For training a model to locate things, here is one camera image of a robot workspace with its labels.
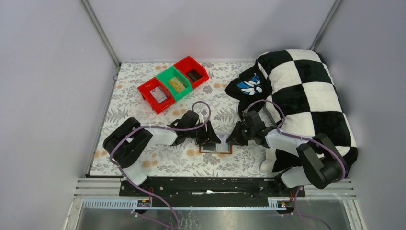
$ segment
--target aluminum frame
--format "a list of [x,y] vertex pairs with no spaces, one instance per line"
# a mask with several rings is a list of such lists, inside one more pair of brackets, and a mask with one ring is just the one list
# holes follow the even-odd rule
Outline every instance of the aluminum frame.
[[[80,221],[80,215],[84,207],[84,202],[90,199],[106,199],[110,201],[139,200],[148,197],[119,197],[122,189],[120,178],[79,178],[76,185],[72,207],[68,214],[68,220],[63,230],[75,230]],[[343,203],[347,217],[353,230],[366,230],[365,222],[360,212],[358,200],[350,179],[344,179],[338,183],[333,183],[325,189],[320,190],[312,185],[305,185],[306,197],[299,200],[332,200],[339,199]],[[269,197],[270,202],[286,200],[288,197]],[[178,210],[198,210],[197,207],[174,207]],[[201,210],[273,210],[266,207],[203,207]]]
[[323,24],[321,24],[321,27],[319,31],[317,32],[317,35],[312,42],[310,46],[310,50],[316,51],[318,46],[321,43],[321,40],[323,40],[324,35],[326,34],[327,29],[329,28],[331,22],[333,21],[334,17],[336,16],[341,4],[344,2],[344,0],[335,0],[333,5],[331,6],[330,11],[327,13],[326,18],[324,19]]
[[119,60],[116,52],[114,51],[113,46],[110,43],[109,39],[107,39],[106,33],[104,32],[102,25],[100,25],[100,22],[97,19],[96,14],[94,13],[94,10],[91,7],[89,1],[88,0],[79,0],[79,1],[82,4],[83,9],[85,10],[85,13],[89,17],[91,24],[93,25],[94,29],[99,35],[99,38],[103,43],[104,47],[106,48],[107,53],[109,54],[110,58],[112,59],[116,67],[119,68],[121,65],[121,61]]
[[117,68],[116,75],[113,77],[114,81],[110,85],[109,97],[107,99],[106,105],[104,106],[103,117],[101,118],[99,128],[97,129],[96,139],[94,140],[94,143],[93,143],[93,148],[92,148],[93,152],[89,156],[88,164],[87,164],[87,167],[85,169],[86,174],[90,174],[91,166],[93,165],[93,160],[94,160],[93,155],[94,155],[94,153],[96,151],[97,145],[99,144],[100,135],[102,134],[101,129],[102,129],[103,125],[104,125],[104,121],[106,120],[106,116],[107,116],[107,112],[109,110],[110,102],[112,101],[112,96],[113,96],[113,93],[114,93],[115,85],[117,83],[117,77],[118,77],[119,71],[120,71],[120,68]]

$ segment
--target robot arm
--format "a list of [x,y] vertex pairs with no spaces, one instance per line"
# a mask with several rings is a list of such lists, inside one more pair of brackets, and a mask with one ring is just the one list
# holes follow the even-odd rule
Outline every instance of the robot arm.
[[[139,121],[131,117],[124,121],[113,133],[103,142],[103,147],[109,154],[114,154],[113,159],[123,169],[126,175],[135,184],[141,184],[147,175],[143,172],[141,165],[137,162],[147,144],[159,144],[176,146],[183,143],[186,138],[195,139],[199,145],[207,143],[221,143],[213,130],[210,121],[200,128],[194,128],[203,124],[203,116],[193,111],[187,111],[181,119],[177,119],[169,128],[157,128],[148,126],[140,129],[131,135],[121,145],[119,143],[133,130],[141,127]],[[188,131],[172,131],[171,129],[189,129]]]
[[[147,144],[175,146],[183,143],[186,138],[195,139],[199,145],[221,143],[210,121],[200,128],[194,128],[202,123],[202,119],[199,119],[196,112],[187,111],[181,119],[177,119],[170,124],[168,129],[146,126],[124,141],[117,148],[113,159],[134,183],[141,184],[147,178],[147,175],[143,172],[137,159]],[[140,126],[141,124],[135,118],[127,119],[106,138],[103,147],[109,154],[112,154],[119,142]],[[171,131],[170,129],[173,128],[188,130]],[[318,134],[313,139],[333,150],[344,163],[346,171],[348,170],[345,160],[326,135]],[[255,111],[244,114],[244,120],[237,122],[226,142],[244,146],[248,144],[249,140],[254,140],[257,144],[266,148],[283,150],[299,157],[301,167],[288,168],[275,177],[276,180],[281,182],[282,186],[293,188],[299,185],[313,184],[315,187],[323,189],[342,174],[339,162],[324,149],[305,140],[281,135],[276,127],[266,127]],[[324,154],[324,157],[319,158],[317,154]]]
[[[249,140],[254,140],[266,148],[283,150],[299,157],[301,167],[288,168],[276,176],[288,188],[312,184],[323,189],[342,175],[340,163],[323,148],[307,140],[282,135],[276,127],[266,127],[256,111],[243,114],[243,118],[243,121],[237,122],[226,142],[244,146]],[[348,165],[331,140],[322,133],[311,138],[332,150],[344,164],[347,174]]]

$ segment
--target tabletop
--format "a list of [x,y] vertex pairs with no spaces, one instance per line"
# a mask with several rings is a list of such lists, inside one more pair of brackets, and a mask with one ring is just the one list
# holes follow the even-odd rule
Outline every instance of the tabletop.
[[[166,126],[192,109],[195,101],[207,102],[212,110],[212,125],[216,134],[231,134],[240,120],[237,113],[238,100],[228,96],[224,88],[253,63],[203,63],[210,79],[185,97],[157,114],[143,100],[137,87],[172,63],[123,63],[107,116],[102,126],[99,143],[95,150],[92,176],[119,176],[117,166],[109,162],[103,141],[127,118],[135,117],[141,125]],[[195,106],[203,114],[208,110],[204,104]],[[266,125],[270,120],[263,110],[259,113]],[[142,165],[148,176],[198,176],[198,177],[268,177],[259,171],[265,159],[265,148],[250,141],[247,146],[233,146],[232,154],[199,153],[194,141],[187,139],[178,146],[148,145],[136,163]]]

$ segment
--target checkered pillow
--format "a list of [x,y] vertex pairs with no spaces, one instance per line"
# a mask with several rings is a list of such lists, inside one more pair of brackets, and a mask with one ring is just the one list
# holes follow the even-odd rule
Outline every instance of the checkered pillow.
[[[324,133],[349,166],[356,161],[354,137],[339,103],[333,79],[319,53],[296,49],[264,53],[257,58],[251,70],[240,75],[237,82],[247,83],[252,76],[259,78],[261,90],[250,92],[251,95],[246,94],[244,98],[240,96],[239,110],[244,110],[245,105],[258,98],[273,101],[286,116],[282,130],[304,136]],[[282,117],[273,104],[266,103],[266,109],[277,124],[281,122]],[[260,169],[278,172],[290,166],[300,166],[298,157],[279,149],[269,149]]]

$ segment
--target white wall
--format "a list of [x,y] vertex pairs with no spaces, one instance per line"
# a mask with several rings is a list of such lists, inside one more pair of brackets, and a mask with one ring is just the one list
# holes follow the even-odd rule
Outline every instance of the white wall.
[[119,59],[254,60],[308,49],[334,0],[90,0]]
[[78,0],[0,1],[0,229],[62,227],[114,69]]
[[345,1],[318,51],[359,146],[351,169],[369,230],[404,229],[406,2]]

